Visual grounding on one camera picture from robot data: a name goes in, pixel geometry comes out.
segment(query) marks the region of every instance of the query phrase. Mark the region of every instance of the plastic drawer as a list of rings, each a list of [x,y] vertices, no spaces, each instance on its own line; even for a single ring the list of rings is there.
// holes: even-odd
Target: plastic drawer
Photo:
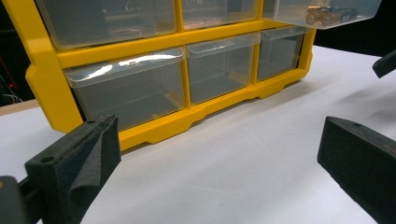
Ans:
[[[375,16],[381,0],[266,0],[263,17],[328,29]]]
[[[115,114],[125,130],[184,107],[182,48],[67,69],[66,76],[87,119]]]
[[[291,26],[262,31],[259,81],[296,68],[306,28]]]
[[[256,18],[257,0],[182,0],[184,29],[219,26]]]
[[[245,87],[260,33],[187,46],[191,102],[199,104]]]
[[[176,30],[173,0],[37,0],[54,45],[71,49]]]

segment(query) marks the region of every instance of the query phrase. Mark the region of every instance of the white surface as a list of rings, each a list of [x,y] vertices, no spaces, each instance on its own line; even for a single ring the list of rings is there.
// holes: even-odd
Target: white surface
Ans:
[[[317,164],[326,116],[392,139],[396,74],[377,57],[314,47],[301,82],[204,119],[185,133],[122,156],[83,223],[375,223]],[[39,108],[0,117],[0,175],[62,133]]]

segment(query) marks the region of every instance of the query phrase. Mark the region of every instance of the yellow frame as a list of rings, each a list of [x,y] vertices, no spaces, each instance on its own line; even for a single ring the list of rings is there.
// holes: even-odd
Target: yellow frame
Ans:
[[[254,21],[244,21],[220,27],[185,31],[182,26],[181,0],[175,0],[177,31],[174,34],[125,41],[99,47],[82,49],[56,49],[41,20],[34,0],[3,0],[21,41],[31,61],[26,79],[46,115],[50,126],[68,133],[83,122],[78,105],[73,97],[64,68],[111,61],[159,49],[168,49],[187,44],[259,32],[287,24],[262,19],[264,1],[258,0],[257,16]],[[305,34],[298,68],[287,73],[257,82],[259,46],[254,47],[250,84],[238,91],[227,93],[207,102],[192,105],[186,61],[182,62],[183,85],[186,108],[173,114],[146,122],[119,133],[122,150],[139,144],[157,143],[175,134],[187,131],[190,126],[205,116],[230,105],[253,99],[264,98],[279,92],[288,84],[303,78],[312,60],[311,49],[316,30]]]

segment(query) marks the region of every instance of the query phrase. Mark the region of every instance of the yellow storage organizer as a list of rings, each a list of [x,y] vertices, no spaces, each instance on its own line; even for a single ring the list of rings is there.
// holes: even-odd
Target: yellow storage organizer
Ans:
[[[82,123],[89,114],[84,108],[81,110],[84,107],[81,106],[84,94],[87,93],[79,92],[83,89],[74,89],[85,87],[85,84],[80,85],[82,82],[74,82],[75,80],[70,77],[70,74],[75,75],[76,68],[81,66],[93,67],[102,62],[117,65],[158,54],[163,56],[162,52],[166,52],[167,56],[173,55],[173,61],[161,64],[160,69],[163,70],[162,66],[172,64],[170,71],[178,70],[179,77],[176,76],[176,79],[172,77],[169,79],[171,81],[167,81],[171,83],[171,87],[165,83],[166,85],[163,84],[161,88],[172,89],[177,93],[172,94],[176,96],[172,100],[172,103],[177,105],[176,109],[158,116],[150,115],[150,119],[146,121],[137,121],[121,128],[122,150],[145,142],[156,143],[185,132],[195,121],[204,119],[213,112],[245,100],[270,96],[307,74],[312,60],[311,49],[315,29],[307,30],[263,19],[265,1],[260,0],[252,1],[251,7],[255,8],[255,14],[244,14],[246,20],[237,22],[230,20],[232,24],[220,22],[216,25],[217,21],[210,19],[202,21],[197,27],[196,24],[191,23],[192,14],[186,14],[187,9],[183,12],[186,2],[188,1],[174,1],[176,29],[169,34],[78,49],[58,49],[51,40],[48,27],[46,28],[34,0],[3,0],[31,60],[26,78],[50,126],[68,133]],[[183,22],[186,16],[189,19],[188,24]],[[286,58],[290,60],[289,63],[282,60],[285,58],[282,52],[288,54]],[[215,74],[218,69],[215,63],[213,66],[205,66],[211,62],[224,64],[226,68],[221,69],[227,75]],[[147,69],[137,68],[133,73],[140,74],[154,69],[154,73],[143,76],[148,78],[150,83],[151,79],[163,78],[163,76],[157,77],[155,69],[158,67],[148,65]],[[208,70],[203,72],[200,68],[208,68]],[[213,80],[218,82],[210,84],[211,90],[206,89],[210,85],[200,87],[202,76],[214,78]],[[137,79],[130,77],[131,84],[134,80]],[[222,80],[227,83],[235,80],[238,85],[225,85]],[[219,88],[213,86],[216,83],[219,83]],[[200,93],[203,91],[213,91],[213,93],[206,96]]]

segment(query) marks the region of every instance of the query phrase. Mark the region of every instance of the toy car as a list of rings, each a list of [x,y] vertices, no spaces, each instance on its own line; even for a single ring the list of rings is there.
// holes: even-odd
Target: toy car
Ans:
[[[305,22],[314,25],[321,22],[323,26],[331,26],[337,22],[353,21],[358,17],[358,11],[353,7],[309,7]]]

